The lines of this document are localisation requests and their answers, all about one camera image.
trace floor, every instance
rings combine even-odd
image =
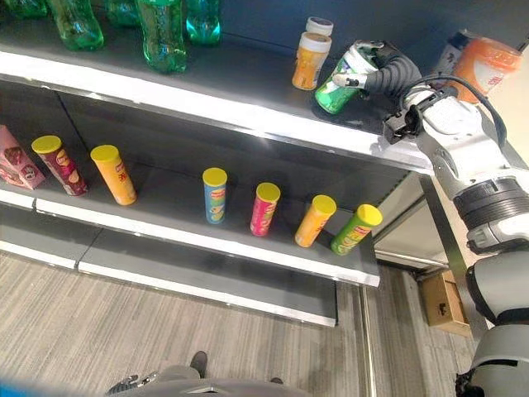
[[[378,396],[453,395],[474,343],[429,328],[417,284],[382,268],[367,293]],[[360,289],[324,328],[0,254],[0,379],[102,395],[125,377],[208,353],[209,377],[281,377],[314,396],[364,396]]]

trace green can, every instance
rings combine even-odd
[[[378,226],[384,217],[370,204],[362,204],[356,209],[355,215],[332,239],[331,249],[337,255],[347,255],[371,229]]]
[[[358,88],[339,87],[332,81],[332,76],[335,74],[368,74],[377,70],[376,66],[356,48],[356,45],[352,45],[338,61],[325,83],[317,89],[315,93],[317,102],[327,112],[337,114],[360,90]]]

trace store shelf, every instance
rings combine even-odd
[[[0,78],[431,172],[430,161],[414,144],[390,146],[380,136],[391,108],[385,98],[355,99],[343,114],[330,116],[312,92],[291,85],[293,55],[224,40],[214,48],[189,47],[188,70],[162,75],[146,65],[139,30],[99,20],[106,45],[95,52],[66,50],[48,19],[4,22]]]
[[[226,220],[213,226],[205,218],[200,179],[145,165],[130,165],[131,179],[139,197],[131,206],[122,207],[116,204],[95,167],[85,168],[93,173],[84,176],[89,184],[84,196],[68,196],[53,178],[48,178],[34,191],[21,193],[36,197],[36,209],[43,213],[264,261],[334,280],[379,284],[379,269],[370,237],[348,256],[337,256],[328,248],[331,235],[350,217],[347,211],[340,210],[332,217],[312,247],[301,248],[294,243],[293,235],[306,210],[302,202],[282,198],[269,235],[254,237],[249,229],[254,200],[252,188],[229,187]],[[7,184],[1,184],[1,189],[21,190]]]
[[[101,229],[0,205],[0,250],[74,269]]]
[[[103,231],[79,270],[334,327],[333,281],[260,263]]]

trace yellow lid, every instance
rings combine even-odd
[[[257,186],[257,197],[259,197],[263,201],[267,201],[269,203],[275,203],[279,200],[279,196],[281,195],[281,190],[275,185],[271,184],[270,182],[263,182],[262,184],[259,184]]]
[[[332,215],[336,212],[335,201],[325,194],[319,194],[313,198],[312,205],[317,211],[320,213],[325,213],[326,215]]]
[[[46,155],[57,151],[62,145],[62,141],[58,136],[55,135],[44,135],[40,138],[36,138],[31,143],[31,149],[39,155]]]
[[[358,215],[360,221],[370,226],[378,226],[382,222],[382,219],[384,219],[379,209],[371,204],[361,204],[356,209],[356,215]]]
[[[113,161],[119,157],[119,150],[114,145],[96,146],[90,152],[94,161]]]
[[[225,170],[213,167],[203,172],[202,180],[209,186],[222,186],[228,180],[228,175]]]

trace green soda bottle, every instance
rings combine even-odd
[[[7,8],[16,18],[42,18],[48,14],[45,0],[5,0]]]
[[[116,26],[135,27],[140,25],[136,0],[105,0],[107,17]]]
[[[137,1],[147,64],[160,73],[184,72],[182,0]]]
[[[186,27],[193,44],[215,45],[221,39],[219,0],[187,0]]]
[[[360,90],[358,88],[339,87],[332,81],[332,76],[348,73],[367,74],[376,71],[376,66],[362,56],[355,45],[352,45],[338,61],[338,65],[325,83],[317,89],[315,94],[317,102],[327,112],[337,114],[352,97],[360,93]]]
[[[382,213],[372,205],[362,204],[355,216],[332,239],[331,249],[337,255],[347,255],[375,226],[382,222]]]
[[[96,50],[103,45],[101,27],[93,15],[90,0],[47,0],[69,50]]]

